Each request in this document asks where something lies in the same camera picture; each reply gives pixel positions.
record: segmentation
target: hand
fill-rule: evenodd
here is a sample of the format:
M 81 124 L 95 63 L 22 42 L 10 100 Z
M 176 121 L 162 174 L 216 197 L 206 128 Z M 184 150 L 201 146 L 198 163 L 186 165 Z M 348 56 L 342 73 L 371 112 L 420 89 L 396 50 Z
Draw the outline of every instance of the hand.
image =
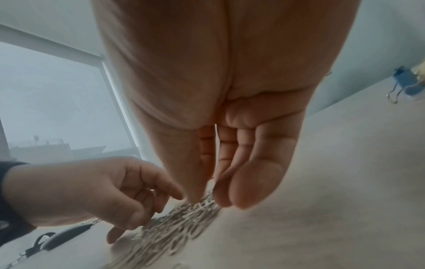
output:
M 93 0 L 126 95 L 165 169 L 189 201 L 199 201 L 214 176 L 216 201 L 239 208 L 282 181 L 307 104 L 358 5 Z
M 115 227 L 108 243 L 148 223 L 170 196 L 183 198 L 162 169 L 132 157 L 15 166 L 4 179 L 3 196 L 34 226 L 94 217 L 109 222 Z

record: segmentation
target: blue binder clip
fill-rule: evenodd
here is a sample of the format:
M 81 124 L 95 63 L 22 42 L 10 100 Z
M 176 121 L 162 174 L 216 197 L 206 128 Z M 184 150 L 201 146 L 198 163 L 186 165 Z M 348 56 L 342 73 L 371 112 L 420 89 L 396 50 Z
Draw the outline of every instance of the blue binder clip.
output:
M 397 104 L 398 96 L 402 92 L 404 92 L 407 96 L 415 97 L 425 89 L 425 83 L 423 81 L 419 81 L 418 75 L 414 74 L 412 70 L 404 66 L 394 70 L 393 78 L 396 81 L 394 88 L 386 95 L 388 100 L 393 104 Z M 402 89 L 399 90 L 394 101 L 391 99 L 391 93 L 395 91 L 398 85 L 400 85 Z

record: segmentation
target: black sleeve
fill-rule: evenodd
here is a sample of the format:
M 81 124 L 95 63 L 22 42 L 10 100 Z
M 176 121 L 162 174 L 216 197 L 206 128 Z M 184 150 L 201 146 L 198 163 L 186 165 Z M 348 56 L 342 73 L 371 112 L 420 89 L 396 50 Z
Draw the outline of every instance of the black sleeve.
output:
M 21 218 L 3 198 L 3 179 L 10 168 L 20 164 L 24 163 L 0 162 L 0 246 L 35 229 Z

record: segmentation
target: window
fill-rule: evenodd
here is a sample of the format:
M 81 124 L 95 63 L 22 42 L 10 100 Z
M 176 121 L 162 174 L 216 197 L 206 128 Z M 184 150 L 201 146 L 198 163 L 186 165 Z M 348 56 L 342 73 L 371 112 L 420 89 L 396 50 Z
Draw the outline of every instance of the window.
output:
M 140 157 L 98 61 L 0 43 L 0 158 L 40 164 Z

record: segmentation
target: table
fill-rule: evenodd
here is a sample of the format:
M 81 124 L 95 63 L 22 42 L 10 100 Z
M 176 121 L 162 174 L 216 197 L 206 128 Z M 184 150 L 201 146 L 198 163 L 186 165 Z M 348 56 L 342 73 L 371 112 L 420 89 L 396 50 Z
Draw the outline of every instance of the table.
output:
M 293 162 L 261 205 L 220 216 L 151 268 L 425 268 L 425 99 L 386 100 L 391 78 L 306 119 Z M 88 268 L 111 250 L 100 223 L 14 269 Z

